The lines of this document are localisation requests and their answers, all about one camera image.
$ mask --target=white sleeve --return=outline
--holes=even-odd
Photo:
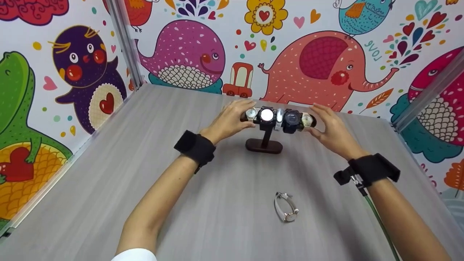
[[[147,249],[133,248],[119,253],[111,261],[156,261],[156,257]]]

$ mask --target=cartoon penguin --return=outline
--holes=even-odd
[[[88,26],[69,27],[49,43],[53,44],[53,62],[60,77],[72,87],[55,100],[73,103],[80,124],[92,134],[127,97],[117,71],[118,57],[107,61],[98,31]]]

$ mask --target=gray table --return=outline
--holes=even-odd
[[[178,156],[172,146],[183,131],[207,126],[232,99],[141,88],[0,246],[0,260],[110,260],[125,219]],[[364,148],[402,170],[398,189],[453,259],[462,260],[463,233],[389,123],[340,115]],[[281,155],[244,148],[247,138],[263,134],[245,130],[218,145],[214,161],[190,181],[164,225],[160,261],[393,260],[359,192],[332,178],[347,166],[343,159],[308,133],[274,132],[271,138],[284,145]],[[300,209],[294,223],[279,221],[276,191],[294,195]]]

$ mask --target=red car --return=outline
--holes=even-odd
[[[222,92],[229,95],[239,95],[242,98],[251,97],[251,78],[253,77],[253,66],[247,63],[237,62],[232,65],[231,83],[222,86]]]

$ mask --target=flower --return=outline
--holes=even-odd
[[[247,0],[249,12],[245,14],[245,22],[251,24],[254,33],[263,31],[263,34],[271,35],[274,28],[282,28],[282,21],[288,17],[284,5],[285,0]]]

